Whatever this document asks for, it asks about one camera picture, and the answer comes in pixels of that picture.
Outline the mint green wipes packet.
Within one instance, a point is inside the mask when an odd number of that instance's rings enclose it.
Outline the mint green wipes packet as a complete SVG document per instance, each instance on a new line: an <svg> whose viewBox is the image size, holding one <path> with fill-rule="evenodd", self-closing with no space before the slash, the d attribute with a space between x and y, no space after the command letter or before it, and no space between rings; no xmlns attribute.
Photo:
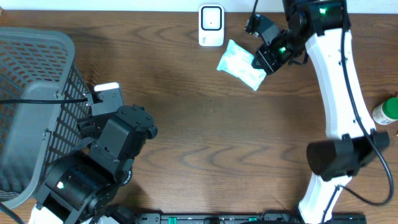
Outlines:
<svg viewBox="0 0 398 224"><path fill-rule="evenodd" d="M217 71L224 71L240 79L247 86L257 91L267 73L252 67L254 56L229 39L225 53L217 66Z"/></svg>

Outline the green lid jar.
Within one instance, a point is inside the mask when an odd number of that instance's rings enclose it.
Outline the green lid jar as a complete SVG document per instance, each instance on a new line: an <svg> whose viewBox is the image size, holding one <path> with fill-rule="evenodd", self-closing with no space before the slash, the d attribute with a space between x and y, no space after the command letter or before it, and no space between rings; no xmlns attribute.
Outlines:
<svg viewBox="0 0 398 224"><path fill-rule="evenodd" d="M397 98L390 98L375 107L372 117L380 125L388 125L397 121Z"/></svg>

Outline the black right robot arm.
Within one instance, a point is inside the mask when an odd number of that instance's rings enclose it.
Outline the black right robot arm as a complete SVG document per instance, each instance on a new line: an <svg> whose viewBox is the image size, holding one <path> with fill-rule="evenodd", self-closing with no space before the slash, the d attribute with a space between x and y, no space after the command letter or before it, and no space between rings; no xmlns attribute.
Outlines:
<svg viewBox="0 0 398 224"><path fill-rule="evenodd" d="M302 223L326 223L340 193L360 168L382 158L389 135L377 131L367 110L356 73L351 23L345 1L284 1L286 30L253 12L245 30L263 43L252 67L271 75L303 56L313 63L322 95L326 136L307 146L312 171L298 204Z"/></svg>

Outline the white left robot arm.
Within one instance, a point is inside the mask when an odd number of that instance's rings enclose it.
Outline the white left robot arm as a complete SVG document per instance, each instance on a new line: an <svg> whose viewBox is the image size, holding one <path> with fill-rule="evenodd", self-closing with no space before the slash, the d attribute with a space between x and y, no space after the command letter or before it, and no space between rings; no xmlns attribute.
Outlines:
<svg viewBox="0 0 398 224"><path fill-rule="evenodd" d="M87 93L91 115L78 121L83 138L48 169L30 223L84 223L97 217L132 177L132 165L158 129L137 105L125 105L120 87Z"/></svg>

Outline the white barcode scanner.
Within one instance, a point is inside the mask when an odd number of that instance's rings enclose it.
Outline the white barcode scanner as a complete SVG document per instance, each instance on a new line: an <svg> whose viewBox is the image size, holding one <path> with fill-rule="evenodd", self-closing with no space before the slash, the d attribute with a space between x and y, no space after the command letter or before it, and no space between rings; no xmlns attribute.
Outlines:
<svg viewBox="0 0 398 224"><path fill-rule="evenodd" d="M202 47L220 47L224 42L224 8L203 4L198 10L198 43Z"/></svg>

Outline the grey plastic shopping basket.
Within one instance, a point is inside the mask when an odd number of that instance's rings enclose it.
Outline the grey plastic shopping basket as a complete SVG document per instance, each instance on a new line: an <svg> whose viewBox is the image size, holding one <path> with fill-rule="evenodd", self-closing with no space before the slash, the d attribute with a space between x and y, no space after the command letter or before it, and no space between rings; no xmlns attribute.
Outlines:
<svg viewBox="0 0 398 224"><path fill-rule="evenodd" d="M89 89L75 45L55 31L1 28L1 202L33 196L45 170L81 139L77 121Z"/></svg>

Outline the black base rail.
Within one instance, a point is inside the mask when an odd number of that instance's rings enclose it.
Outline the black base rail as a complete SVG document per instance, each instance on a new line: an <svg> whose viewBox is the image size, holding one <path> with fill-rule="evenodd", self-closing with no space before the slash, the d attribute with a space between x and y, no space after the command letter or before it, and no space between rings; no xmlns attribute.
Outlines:
<svg viewBox="0 0 398 224"><path fill-rule="evenodd" d="M238 224L238 223L303 223L296 214L287 212L267 212L249 215L178 215L142 213L137 215L139 224ZM335 213L327 224L367 224L365 215L358 213Z"/></svg>

